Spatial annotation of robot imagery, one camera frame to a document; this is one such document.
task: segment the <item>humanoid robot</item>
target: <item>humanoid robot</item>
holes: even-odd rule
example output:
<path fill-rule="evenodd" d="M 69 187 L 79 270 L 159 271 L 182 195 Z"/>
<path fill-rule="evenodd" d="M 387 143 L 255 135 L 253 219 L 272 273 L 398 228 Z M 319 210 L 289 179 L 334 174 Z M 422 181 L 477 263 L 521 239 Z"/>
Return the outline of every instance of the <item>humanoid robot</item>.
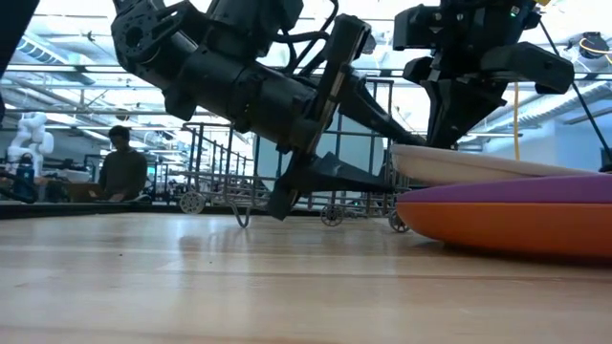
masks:
<path fill-rule="evenodd" d="M 7 172 L 14 174 L 21 157 L 33 158 L 34 177 L 40 177 L 44 156 L 54 151 L 54 136 L 45 131 L 47 116 L 42 113 L 26 114 L 17 124 L 17 136 L 7 149 Z"/>

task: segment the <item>ceiling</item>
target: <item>ceiling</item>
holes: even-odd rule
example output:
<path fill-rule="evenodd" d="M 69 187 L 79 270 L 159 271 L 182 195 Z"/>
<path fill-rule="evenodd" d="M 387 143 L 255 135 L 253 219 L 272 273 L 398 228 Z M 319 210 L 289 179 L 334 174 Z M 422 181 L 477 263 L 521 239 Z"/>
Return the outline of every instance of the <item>ceiling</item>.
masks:
<path fill-rule="evenodd" d="M 167 5 L 178 1 L 168 1 Z M 209 0 L 191 1 L 200 11 L 205 11 L 210 3 Z M 328 0 L 305 0 L 301 19 L 293 32 L 317 31 L 332 10 Z M 393 17 L 400 11 L 416 6 L 420 3 L 425 5 L 438 5 L 436 0 L 339 0 L 340 12 L 354 14 L 368 22 L 379 43 L 376 51 L 371 55 L 365 55 L 354 63 L 354 66 L 362 70 L 402 70 L 407 61 L 412 58 L 424 56 L 428 51 L 408 50 L 404 52 L 393 52 L 388 44 L 393 32 Z M 582 32 L 602 32 L 603 36 L 612 37 L 608 23 L 608 12 L 603 11 L 609 7 L 609 1 L 605 0 L 557 0 L 546 9 L 543 21 L 550 32 L 553 40 L 559 46 L 567 46 L 571 38 L 579 37 Z M 55 73 L 8 73 L 13 78 L 19 77 L 29 81 L 33 85 L 43 87 L 62 98 L 71 101 L 80 101 L 84 97 L 89 109 L 111 110 L 125 109 L 128 111 L 160 111 L 164 110 L 164 97 L 161 92 L 142 80 L 125 73 L 117 66 L 113 41 L 111 38 L 110 24 L 114 19 L 115 11 L 111 0 L 41 0 L 36 14 L 28 28 L 27 36 L 45 50 L 52 52 L 54 56 L 60 57 L 61 61 L 70 65 L 99 65 L 104 67 L 103 74 L 87 74 L 86 76 L 95 82 L 91 86 L 84 87 L 77 82 L 62 80 Z M 530 41 L 545 49 L 551 49 L 547 38 L 540 28 L 524 32 L 521 40 Z M 298 52 L 303 46 L 296 46 Z M 610 72 L 610 66 L 605 59 L 597 61 L 583 60 L 578 58 L 576 50 L 565 52 L 567 58 L 576 62 L 577 72 L 598 71 Z M 271 52 L 260 62 L 269 66 L 282 66 L 287 62 L 288 53 L 285 46 L 274 44 Z M 39 63 L 22 53 L 15 55 L 12 67 L 18 63 Z M 425 131 L 427 128 L 427 117 L 429 112 L 429 101 L 423 89 L 409 84 L 405 80 L 395 79 L 396 87 L 393 89 L 393 103 L 402 116 L 401 124 L 406 129 Z M 9 79 L 3 80 L 6 89 L 13 88 L 21 90 L 23 87 L 12 84 Z M 519 100 L 523 101 L 534 96 L 533 87 L 525 84 L 521 86 Z M 381 87 L 378 91 L 378 101 L 386 107 L 388 88 Z M 504 98 L 512 102 L 514 100 L 514 89 L 512 87 L 504 94 Z M 65 107 L 66 104 L 58 104 L 56 99 L 49 99 L 57 107 Z M 21 103 L 13 103 L 15 107 L 31 107 L 27 100 Z M 119 119 L 114 116 L 102 116 L 104 123 L 115 123 Z M 196 118 L 195 120 L 210 121 L 210 117 Z M 131 121 L 140 125 L 165 125 L 176 127 L 182 122 L 168 116 L 137 116 L 130 118 Z M 188 136 L 178 139 L 189 142 Z"/>

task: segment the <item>wooden surface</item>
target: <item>wooden surface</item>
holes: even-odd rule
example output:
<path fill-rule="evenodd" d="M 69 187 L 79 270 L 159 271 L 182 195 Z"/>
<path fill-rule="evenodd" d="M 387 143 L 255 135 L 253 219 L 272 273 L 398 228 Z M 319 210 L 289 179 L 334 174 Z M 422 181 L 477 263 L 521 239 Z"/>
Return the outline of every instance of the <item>wooden surface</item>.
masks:
<path fill-rule="evenodd" d="M 609 269 L 442 249 L 384 221 L 0 222 L 0 342 L 608 344 Z"/>

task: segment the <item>man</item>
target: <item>man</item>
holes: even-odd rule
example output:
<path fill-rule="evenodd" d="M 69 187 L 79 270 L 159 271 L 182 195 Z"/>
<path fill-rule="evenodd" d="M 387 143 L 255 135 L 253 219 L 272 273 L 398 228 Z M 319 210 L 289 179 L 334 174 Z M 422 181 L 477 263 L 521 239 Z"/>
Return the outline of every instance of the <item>man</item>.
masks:
<path fill-rule="evenodd" d="M 146 183 L 146 158 L 130 147 L 128 128 L 114 126 L 108 136 L 117 150 L 104 159 L 98 183 L 110 201 L 133 200 Z"/>

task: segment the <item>caster wheel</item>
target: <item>caster wheel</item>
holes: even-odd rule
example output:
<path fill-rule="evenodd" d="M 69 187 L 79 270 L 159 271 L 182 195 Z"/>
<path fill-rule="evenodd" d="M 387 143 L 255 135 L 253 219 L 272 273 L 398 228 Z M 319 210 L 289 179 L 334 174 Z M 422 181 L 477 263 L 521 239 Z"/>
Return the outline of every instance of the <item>caster wheel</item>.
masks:
<path fill-rule="evenodd" d="M 393 210 L 391 214 L 389 214 L 389 225 L 398 233 L 406 233 L 410 230 L 410 228 L 405 225 L 404 221 L 400 219 L 397 210 Z"/>
<path fill-rule="evenodd" d="M 199 214 L 204 209 L 206 198 L 195 191 L 189 191 L 181 197 L 179 206 L 185 214 Z"/>
<path fill-rule="evenodd" d="M 344 221 L 344 211 L 337 205 L 328 204 L 321 210 L 321 221 L 327 226 L 338 226 Z"/>

